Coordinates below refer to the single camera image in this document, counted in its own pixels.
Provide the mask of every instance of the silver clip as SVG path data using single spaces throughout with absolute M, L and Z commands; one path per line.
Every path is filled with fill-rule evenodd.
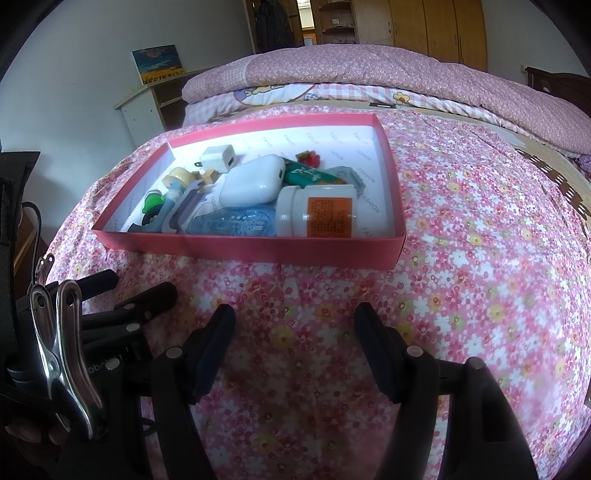
M 39 280 L 47 279 L 51 268 L 41 267 Z M 82 346 L 82 292 L 78 283 L 66 280 L 59 285 L 56 310 L 51 296 L 42 285 L 30 293 L 31 312 L 47 392 L 53 398 L 54 382 L 59 382 L 85 426 L 88 439 L 100 436 L 104 407 L 100 395 L 90 380 Z M 58 415 L 62 425 L 70 430 L 69 422 Z
M 53 254 L 47 254 L 45 257 L 39 257 L 37 266 L 35 267 L 35 283 L 39 285 L 45 285 L 47 283 L 47 277 L 55 262 Z

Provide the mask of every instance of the orange label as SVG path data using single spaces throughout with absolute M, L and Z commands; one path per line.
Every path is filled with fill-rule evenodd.
M 308 199 L 308 237 L 351 238 L 353 200 L 310 197 Z

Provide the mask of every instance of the white power adapter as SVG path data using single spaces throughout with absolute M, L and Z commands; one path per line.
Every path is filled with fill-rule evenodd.
M 217 170 L 219 173 L 228 173 L 232 167 L 236 166 L 236 152 L 231 145 L 207 147 L 199 162 L 206 171 Z
M 219 203 L 222 207 L 252 207 L 272 202 L 281 191 L 285 162 L 265 155 L 241 163 L 224 180 Z

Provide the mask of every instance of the cardboard box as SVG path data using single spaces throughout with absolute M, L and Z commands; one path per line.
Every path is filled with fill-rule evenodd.
M 174 167 L 198 170 L 210 146 L 234 146 L 239 163 L 270 153 L 295 159 L 315 150 L 321 168 L 353 167 L 366 189 L 358 198 L 360 238 L 283 238 L 128 233 L 145 195 L 165 191 L 162 178 Z M 212 186 L 215 198 L 224 174 Z M 372 113 L 318 113 L 219 125 L 170 140 L 154 152 L 118 192 L 93 226 L 108 248 L 187 257 L 299 265 L 392 269 L 406 237 L 396 163 L 388 138 Z

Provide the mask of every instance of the red toy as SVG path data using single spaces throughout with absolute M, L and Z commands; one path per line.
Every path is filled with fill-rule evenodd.
M 298 163 L 312 168 L 320 168 L 320 155 L 314 150 L 306 150 L 305 152 L 298 153 L 296 156 Z

